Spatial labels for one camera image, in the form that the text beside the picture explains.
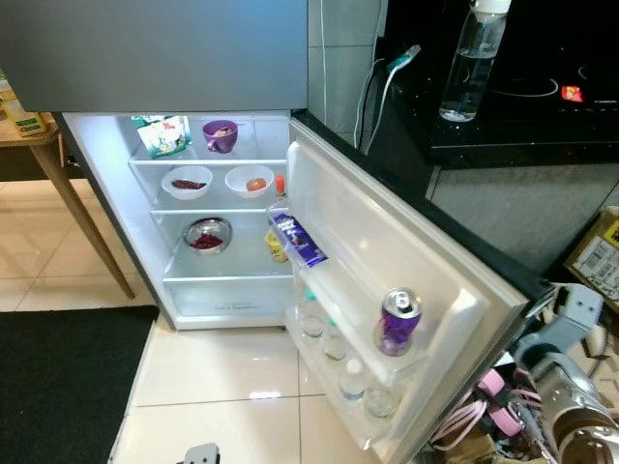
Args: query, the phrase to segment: table leg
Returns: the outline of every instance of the table leg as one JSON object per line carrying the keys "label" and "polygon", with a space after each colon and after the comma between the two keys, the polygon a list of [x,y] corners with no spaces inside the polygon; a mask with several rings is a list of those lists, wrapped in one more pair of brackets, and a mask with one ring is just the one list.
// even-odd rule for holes
{"label": "table leg", "polygon": [[67,173],[60,166],[60,160],[56,157],[49,145],[31,146],[30,150],[37,159],[37,162],[47,175],[51,183],[56,187],[58,193],[74,216],[75,221],[79,224],[81,230],[86,234],[86,238],[92,244],[95,251],[99,254],[112,276],[116,279],[120,287],[129,298],[135,298],[132,288],[125,279],[122,271],[116,264],[116,260],[112,256],[111,251],[107,247],[97,225],[92,220],[86,207],[77,196],[74,187],[69,182]]}

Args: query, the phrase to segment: soda can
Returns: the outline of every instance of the soda can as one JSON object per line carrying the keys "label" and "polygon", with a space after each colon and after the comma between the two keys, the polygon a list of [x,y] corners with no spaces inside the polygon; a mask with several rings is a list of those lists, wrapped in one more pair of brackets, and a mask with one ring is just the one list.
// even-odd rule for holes
{"label": "soda can", "polygon": [[411,335],[422,318],[421,300],[408,288],[390,290],[381,307],[381,318],[374,331],[374,342],[387,356],[404,355]]}

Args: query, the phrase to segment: steel bowl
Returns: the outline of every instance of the steel bowl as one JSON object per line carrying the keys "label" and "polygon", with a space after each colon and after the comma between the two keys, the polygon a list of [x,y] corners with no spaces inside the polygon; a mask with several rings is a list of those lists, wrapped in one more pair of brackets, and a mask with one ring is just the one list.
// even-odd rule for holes
{"label": "steel bowl", "polygon": [[[202,234],[212,234],[223,240],[223,243],[212,248],[193,247],[192,243],[200,238]],[[223,217],[205,217],[192,222],[185,228],[183,240],[194,253],[201,256],[214,256],[228,248],[230,242],[232,242],[232,225]]]}

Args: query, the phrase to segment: black mat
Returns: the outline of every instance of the black mat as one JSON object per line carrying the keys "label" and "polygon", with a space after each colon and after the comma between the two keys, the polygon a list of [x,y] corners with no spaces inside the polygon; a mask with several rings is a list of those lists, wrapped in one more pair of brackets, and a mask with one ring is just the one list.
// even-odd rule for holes
{"label": "black mat", "polygon": [[0,312],[0,463],[105,464],[157,313]]}

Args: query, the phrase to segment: tile floor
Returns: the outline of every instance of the tile floor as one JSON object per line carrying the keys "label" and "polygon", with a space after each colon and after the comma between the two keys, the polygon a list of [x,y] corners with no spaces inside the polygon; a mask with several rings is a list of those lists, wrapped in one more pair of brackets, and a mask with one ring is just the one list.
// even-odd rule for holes
{"label": "tile floor", "polygon": [[[126,274],[129,301],[47,181],[0,183],[0,310],[151,305],[85,181],[73,181]],[[374,462],[356,448],[279,329],[154,326],[110,463],[173,464],[216,442],[225,464]]]}

